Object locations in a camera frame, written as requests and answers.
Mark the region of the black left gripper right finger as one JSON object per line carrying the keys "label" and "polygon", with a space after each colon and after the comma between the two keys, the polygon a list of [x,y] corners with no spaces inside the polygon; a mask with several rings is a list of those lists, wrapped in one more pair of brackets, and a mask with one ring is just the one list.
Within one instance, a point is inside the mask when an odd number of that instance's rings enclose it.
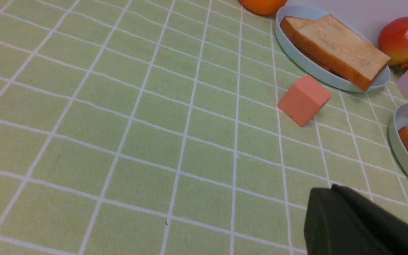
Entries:
{"label": "black left gripper right finger", "polygon": [[353,189],[333,184],[331,189],[354,211],[366,229],[394,255],[408,255],[408,224]]}

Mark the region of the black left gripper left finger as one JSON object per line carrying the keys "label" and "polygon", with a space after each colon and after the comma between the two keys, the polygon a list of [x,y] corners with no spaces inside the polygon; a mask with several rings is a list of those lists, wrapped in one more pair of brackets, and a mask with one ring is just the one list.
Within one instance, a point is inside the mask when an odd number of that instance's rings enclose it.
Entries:
{"label": "black left gripper left finger", "polygon": [[304,225],[309,255],[391,255],[334,190],[312,188]]}

